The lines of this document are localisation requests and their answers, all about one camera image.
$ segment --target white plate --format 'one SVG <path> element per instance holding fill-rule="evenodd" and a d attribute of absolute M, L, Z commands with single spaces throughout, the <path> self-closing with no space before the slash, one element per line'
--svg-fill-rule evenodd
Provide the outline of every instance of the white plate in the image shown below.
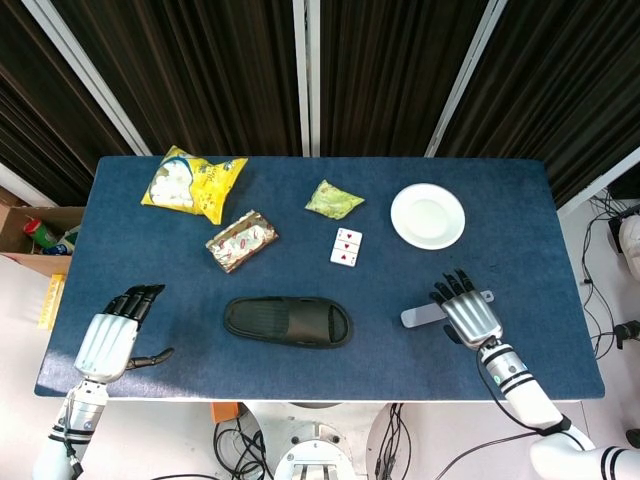
<path fill-rule="evenodd" d="M 391 222 L 406 242 L 425 250 L 453 245 L 464 231 L 464 210 L 449 191 L 431 183 L 402 190 L 391 205 Z"/>

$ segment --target blue felt tablecloth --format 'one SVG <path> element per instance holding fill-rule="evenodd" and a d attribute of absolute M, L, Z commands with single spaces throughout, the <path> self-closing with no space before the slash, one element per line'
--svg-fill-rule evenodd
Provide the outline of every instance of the blue felt tablecloth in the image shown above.
<path fill-rule="evenodd" d="M 210 157 L 214 163 L 227 157 Z M 100 161 L 36 393 L 63 395 L 94 313 L 135 284 L 164 283 L 135 355 L 176 349 L 165 364 L 128 372 L 116 397 L 282 400 L 479 400 L 474 352 L 442 322 L 405 329 L 400 312 L 430 303 L 443 271 L 464 268 L 511 343 L 553 399 L 600 397 L 604 387 L 585 326 L 544 168 L 533 160 L 253 157 L 224 209 L 223 226 L 250 209 L 280 238 L 232 274 L 204 244 L 223 226 L 203 216 L 141 206 L 160 157 Z M 304 209 L 322 179 L 366 202 L 341 221 Z M 413 183 L 453 192 L 462 238 L 419 250 L 393 230 L 394 196 Z M 355 268 L 329 263 L 338 227 L 363 232 Z M 322 296 L 345 307 L 353 339 L 311 350 L 239 338 L 223 327 L 236 297 Z"/>

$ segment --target green snack packet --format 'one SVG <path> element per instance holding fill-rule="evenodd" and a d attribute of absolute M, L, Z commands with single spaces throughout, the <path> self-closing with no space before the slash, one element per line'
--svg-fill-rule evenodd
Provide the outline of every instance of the green snack packet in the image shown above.
<path fill-rule="evenodd" d="M 320 213 L 325 217 L 340 220 L 362 202 L 364 202 L 364 198 L 351 195 L 323 180 L 304 208 Z"/>

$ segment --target small snack package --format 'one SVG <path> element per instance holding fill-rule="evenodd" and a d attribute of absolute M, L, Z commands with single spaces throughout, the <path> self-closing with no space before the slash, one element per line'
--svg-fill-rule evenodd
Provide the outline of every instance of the small snack package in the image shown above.
<path fill-rule="evenodd" d="M 323 180 L 304 208 L 325 217 L 340 220 L 362 202 L 364 202 L 364 198 L 351 195 Z"/>
<path fill-rule="evenodd" d="M 212 165 L 173 146 L 160 162 L 140 203 L 204 214 L 214 225 L 220 225 L 224 201 L 247 160 L 236 158 Z"/>
<path fill-rule="evenodd" d="M 209 240 L 206 247 L 218 265 L 231 273 L 277 238 L 273 225 L 251 210 Z"/>

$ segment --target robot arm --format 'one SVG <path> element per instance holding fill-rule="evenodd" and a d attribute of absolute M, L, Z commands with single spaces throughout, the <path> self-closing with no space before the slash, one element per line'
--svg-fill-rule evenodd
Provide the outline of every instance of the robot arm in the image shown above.
<path fill-rule="evenodd" d="M 34 466 L 34 480 L 77 479 L 109 398 L 107 384 L 126 370 L 156 365 L 173 354 L 169 348 L 154 357 L 130 358 L 142 322 L 163 289 L 164 285 L 132 287 L 93 317 L 74 363 L 84 379 L 67 394 Z"/>
<path fill-rule="evenodd" d="M 431 297 L 449 316 L 460 342 L 478 351 L 515 411 L 515 421 L 538 432 L 530 457 L 538 475 L 548 480 L 632 480 L 640 472 L 640 454 L 622 448 L 596 449 L 544 393 L 511 345 L 501 342 L 500 321 L 462 270 L 459 281 L 446 275 Z"/>

